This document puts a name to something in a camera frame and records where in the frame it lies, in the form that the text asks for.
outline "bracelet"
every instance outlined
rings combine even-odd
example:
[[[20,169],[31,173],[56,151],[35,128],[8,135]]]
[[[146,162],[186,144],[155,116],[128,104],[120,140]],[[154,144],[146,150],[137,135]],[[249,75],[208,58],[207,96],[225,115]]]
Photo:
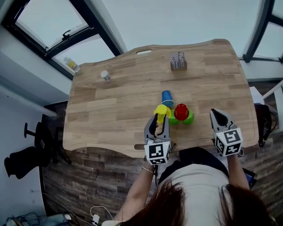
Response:
[[[141,167],[141,168],[142,168],[142,169],[145,169],[146,171],[148,171],[148,172],[152,173],[153,175],[155,175],[154,171],[151,171],[150,169],[145,168],[145,167]]]

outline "white cable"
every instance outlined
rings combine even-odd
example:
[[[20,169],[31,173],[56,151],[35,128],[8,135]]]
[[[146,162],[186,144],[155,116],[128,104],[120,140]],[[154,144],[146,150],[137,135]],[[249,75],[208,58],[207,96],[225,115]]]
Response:
[[[104,208],[104,209],[106,209],[106,210],[108,211],[108,213],[110,214],[111,218],[113,219],[113,217],[112,217],[111,213],[109,212],[109,210],[108,210],[107,208],[105,208],[104,206],[93,206],[93,207],[91,207],[91,209],[90,209],[90,214],[91,214],[92,217],[93,217],[93,215],[92,215],[92,213],[91,213],[91,210],[92,210],[93,208]]]
[[[90,223],[88,223],[87,221],[85,221],[85,220],[82,220],[81,218],[79,218],[75,213],[73,213],[70,209],[68,209],[67,207],[65,207],[62,203],[60,203],[57,199],[55,199],[53,196],[51,196],[50,194],[47,194],[47,193],[42,193],[42,191],[33,191],[32,190],[32,192],[41,192],[41,194],[45,194],[45,195],[48,195],[49,197],[51,197],[51,198],[53,198],[58,204],[60,204],[63,208],[65,208],[65,209],[67,209],[69,212],[71,212],[75,217],[77,217],[79,220],[81,220],[81,221],[83,221],[83,222],[85,222],[85,223],[87,223],[87,224],[89,224],[89,225],[92,225],[92,224],[90,224]]]

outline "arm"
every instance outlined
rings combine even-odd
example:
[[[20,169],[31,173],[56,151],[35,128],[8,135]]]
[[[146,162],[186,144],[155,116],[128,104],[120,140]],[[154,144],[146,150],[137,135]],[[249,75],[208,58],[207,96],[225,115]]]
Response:
[[[227,156],[230,184],[250,189],[237,154]]]
[[[145,163],[144,167],[154,171],[154,167],[148,162]],[[126,201],[113,220],[127,221],[145,206],[152,179],[152,173],[144,169],[141,170],[128,192]]]

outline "window frame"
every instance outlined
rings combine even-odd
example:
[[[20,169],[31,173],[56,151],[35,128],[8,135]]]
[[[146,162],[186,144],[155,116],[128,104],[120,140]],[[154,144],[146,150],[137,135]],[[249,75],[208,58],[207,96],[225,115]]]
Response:
[[[69,79],[73,79],[73,74],[54,61],[52,57],[87,38],[98,34],[114,56],[123,54],[121,46],[118,44],[105,21],[102,19],[101,15],[90,0],[68,0],[86,21],[88,27],[85,27],[71,35],[66,34],[60,43],[46,51],[34,38],[16,25],[17,19],[29,1],[30,0],[14,0],[2,21],[2,26],[14,35],[20,42],[27,46],[32,52]]]

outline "yellow cup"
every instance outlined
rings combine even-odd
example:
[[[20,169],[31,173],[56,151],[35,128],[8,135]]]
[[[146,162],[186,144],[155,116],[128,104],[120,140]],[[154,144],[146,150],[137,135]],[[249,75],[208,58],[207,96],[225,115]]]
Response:
[[[154,114],[158,114],[157,122],[163,123],[165,115],[168,116],[168,118],[171,117],[171,110],[170,108],[166,107],[165,105],[158,105],[156,110],[154,111]]]

